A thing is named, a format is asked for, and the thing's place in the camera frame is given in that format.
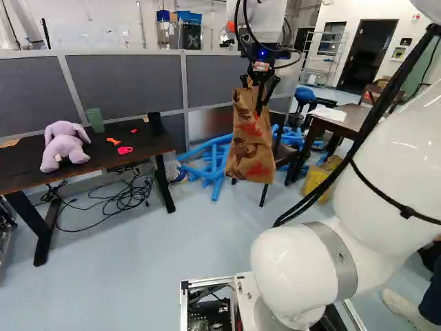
gray fabric panel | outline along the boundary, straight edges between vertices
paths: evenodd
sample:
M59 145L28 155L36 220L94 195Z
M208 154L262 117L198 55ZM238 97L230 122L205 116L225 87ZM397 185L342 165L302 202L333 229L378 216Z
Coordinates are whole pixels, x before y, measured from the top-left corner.
M184 114L161 116L164 128L174 139L176 153L185 152L185 120Z
M0 100L0 136L80 121L56 57L0 60Z
M188 106L230 102L232 90L242 86L248 60L231 55L187 55Z
M183 108L180 55L66 56L85 110L103 119Z
M233 106L188 113L189 142L200 143L233 131Z
M287 114L291 107L291 97L286 98L272 98L269 100L269 110L273 110L274 112L283 112Z

blue container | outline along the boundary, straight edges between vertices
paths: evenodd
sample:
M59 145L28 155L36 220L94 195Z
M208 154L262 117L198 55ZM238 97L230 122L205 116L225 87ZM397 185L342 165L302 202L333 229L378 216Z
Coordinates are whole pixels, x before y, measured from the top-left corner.
M178 10L175 13L178 15L178 21L182 19L185 23L202 24L202 14L196 14L189 10Z
M158 22L170 22L170 12L168 10L158 10L156 20Z

gray ring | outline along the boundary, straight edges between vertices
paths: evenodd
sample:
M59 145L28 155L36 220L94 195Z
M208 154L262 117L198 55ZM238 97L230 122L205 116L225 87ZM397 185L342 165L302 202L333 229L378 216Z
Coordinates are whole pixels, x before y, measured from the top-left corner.
M325 245L336 268L338 293L337 300L351 298L357 291L358 275L352 255L340 236L328 225L321 222L304 223L313 230Z

white sneaker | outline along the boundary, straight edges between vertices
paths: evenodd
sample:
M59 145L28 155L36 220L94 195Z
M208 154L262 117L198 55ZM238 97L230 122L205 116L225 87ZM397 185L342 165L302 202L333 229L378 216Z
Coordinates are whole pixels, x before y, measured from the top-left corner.
M396 314L403 316L407 321L413 324L419 331L440 331L441 326L427 321L421 316L418 307L409 300L401 297L398 293L386 288L382 291L382 300L384 304Z

jeans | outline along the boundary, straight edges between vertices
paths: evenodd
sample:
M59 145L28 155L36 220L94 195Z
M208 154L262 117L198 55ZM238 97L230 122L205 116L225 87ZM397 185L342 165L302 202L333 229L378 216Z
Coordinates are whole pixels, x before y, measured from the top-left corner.
M435 262L431 284L418 307L421 316L436 325L441 325L441 256Z

